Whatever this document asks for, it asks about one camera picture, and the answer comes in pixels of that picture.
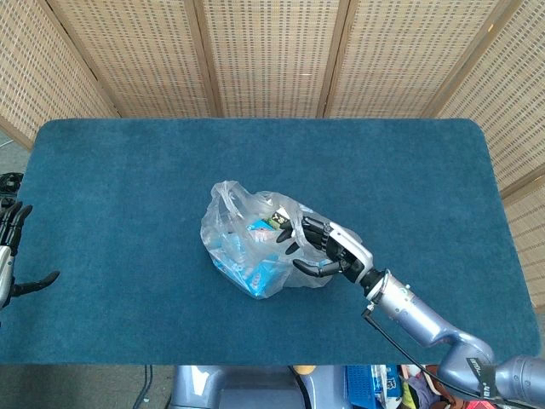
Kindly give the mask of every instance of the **blue carpet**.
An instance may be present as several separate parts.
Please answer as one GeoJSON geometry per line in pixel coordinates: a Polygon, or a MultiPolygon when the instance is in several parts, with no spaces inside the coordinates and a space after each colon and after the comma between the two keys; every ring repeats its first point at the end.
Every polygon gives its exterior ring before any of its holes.
{"type": "MultiPolygon", "coordinates": [[[[406,361],[343,277],[256,301],[200,238],[209,190],[287,194],[359,233],[497,357],[535,354],[536,319],[492,173],[468,120],[71,119],[39,132],[20,198],[19,281],[61,276],[2,311],[0,361],[358,364],[406,361]]],[[[421,349],[377,313],[423,362],[421,349]]]]}

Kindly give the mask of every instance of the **plastic bag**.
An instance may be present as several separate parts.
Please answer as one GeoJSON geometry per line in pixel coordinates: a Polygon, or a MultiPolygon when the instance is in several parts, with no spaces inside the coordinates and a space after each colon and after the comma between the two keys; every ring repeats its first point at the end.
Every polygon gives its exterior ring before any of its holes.
{"type": "Polygon", "coordinates": [[[304,214],[327,221],[295,200],[275,192],[250,194],[237,181],[212,188],[212,201],[201,223],[201,239],[214,265],[254,298],[267,298],[283,287],[321,287],[331,277],[311,277],[294,267],[301,259],[312,265],[330,262],[305,239],[304,214]],[[280,225],[290,220],[301,247],[285,255],[293,240],[277,243],[280,225]]]}

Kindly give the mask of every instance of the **woven wall panel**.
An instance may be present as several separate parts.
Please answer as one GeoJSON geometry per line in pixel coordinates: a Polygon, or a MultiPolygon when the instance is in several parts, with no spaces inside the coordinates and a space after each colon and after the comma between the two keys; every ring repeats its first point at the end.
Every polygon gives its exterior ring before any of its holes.
{"type": "Polygon", "coordinates": [[[0,117],[33,141],[53,118],[117,116],[36,0],[0,2],[0,117]]]}
{"type": "Polygon", "coordinates": [[[209,116],[183,0],[49,0],[126,116],[209,116]]]}
{"type": "Polygon", "coordinates": [[[316,116],[338,3],[204,1],[226,116],[316,116]]]}
{"type": "Polygon", "coordinates": [[[508,206],[506,214],[532,302],[545,305],[545,186],[508,206]]]}
{"type": "Polygon", "coordinates": [[[498,0],[360,0],[331,117],[419,117],[498,0]]]}
{"type": "Polygon", "coordinates": [[[483,129],[500,188],[545,163],[545,2],[525,0],[440,113],[483,129]]]}

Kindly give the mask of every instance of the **gray floor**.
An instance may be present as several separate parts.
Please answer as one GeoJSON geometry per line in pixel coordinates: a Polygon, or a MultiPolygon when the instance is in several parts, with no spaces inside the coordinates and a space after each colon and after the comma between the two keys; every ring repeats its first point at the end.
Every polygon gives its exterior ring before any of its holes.
{"type": "MultiPolygon", "coordinates": [[[[0,145],[8,139],[0,135],[0,145]]],[[[29,153],[16,143],[0,147],[0,174],[24,172],[29,153]]],[[[545,345],[545,314],[537,316],[545,345]]],[[[162,409],[172,386],[173,367],[154,366],[143,409],[162,409]]],[[[144,382],[143,366],[0,366],[0,406],[130,408],[144,382]]]]}

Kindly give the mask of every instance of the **robotic arm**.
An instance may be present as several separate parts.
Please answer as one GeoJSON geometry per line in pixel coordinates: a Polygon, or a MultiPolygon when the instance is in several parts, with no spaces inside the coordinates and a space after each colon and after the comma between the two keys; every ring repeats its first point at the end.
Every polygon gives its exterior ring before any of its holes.
{"type": "MultiPolygon", "coordinates": [[[[413,358],[371,318],[375,306],[423,347],[449,344],[450,350],[439,365],[437,378],[450,392],[466,400],[521,406],[509,401],[518,400],[545,406],[545,360],[519,355],[500,365],[495,364],[494,353],[486,342],[443,319],[418,298],[409,285],[403,285],[388,270],[376,270],[372,254],[346,229],[308,216],[303,217],[302,226],[308,242],[323,251],[332,262],[318,267],[294,260],[294,265],[307,275],[342,274],[355,285],[361,285],[370,301],[364,318],[410,360],[413,358]]],[[[282,229],[278,242],[289,239],[293,233],[290,222],[282,225],[282,229]]],[[[298,248],[298,244],[293,243],[286,254],[298,248]]]]}
{"type": "Polygon", "coordinates": [[[6,307],[12,297],[39,291],[51,285],[60,274],[54,271],[35,283],[15,283],[15,256],[19,249],[23,224],[31,211],[32,206],[23,207],[22,202],[15,202],[6,211],[0,212],[0,309],[6,307]]]}

